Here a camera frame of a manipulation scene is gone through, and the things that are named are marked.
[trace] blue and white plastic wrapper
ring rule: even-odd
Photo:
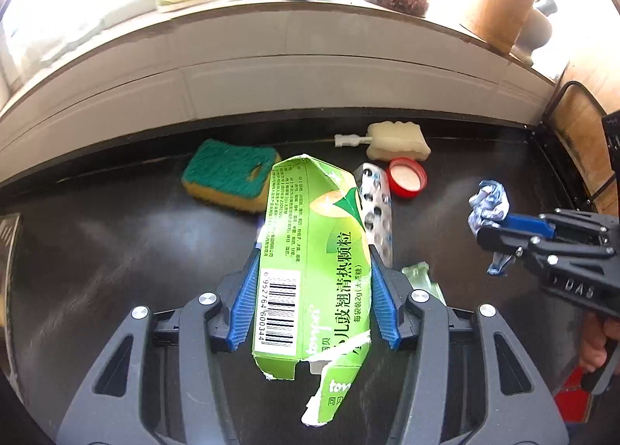
[[[508,214],[510,203],[503,185],[497,181],[481,181],[478,194],[469,198],[472,212],[467,218],[467,224],[474,236],[482,226],[500,228],[498,221]],[[493,260],[487,269],[490,275],[504,275],[508,265],[514,263],[516,258],[512,254],[493,253]]]
[[[374,244],[383,264],[392,268],[392,198],[388,175],[373,164],[362,163],[355,172],[362,201],[362,221],[368,244]]]

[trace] human hand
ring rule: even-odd
[[[603,322],[594,312],[586,312],[579,347],[579,366],[585,372],[592,373],[605,364],[607,360],[605,343],[608,338],[620,340],[620,321],[606,319]],[[614,373],[620,374],[620,365],[616,367]]]

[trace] yellow sponge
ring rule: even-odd
[[[208,139],[187,165],[182,183],[193,197],[259,213],[267,208],[271,169],[280,160],[274,148],[232,146]]]

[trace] barcode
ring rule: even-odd
[[[264,268],[258,280],[254,350],[294,356],[300,305],[300,272]]]

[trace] silver screw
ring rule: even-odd
[[[411,300],[422,304],[429,301],[429,294],[423,289],[414,289],[411,292]]]
[[[144,319],[149,315],[149,309],[144,305],[139,305],[131,311],[131,317],[134,319]]]
[[[484,316],[484,317],[493,317],[495,315],[497,311],[495,310],[494,306],[489,305],[489,304],[482,304],[480,306],[480,313]]]
[[[203,293],[198,297],[198,301],[203,305],[211,305],[215,303],[218,296],[215,293]]]

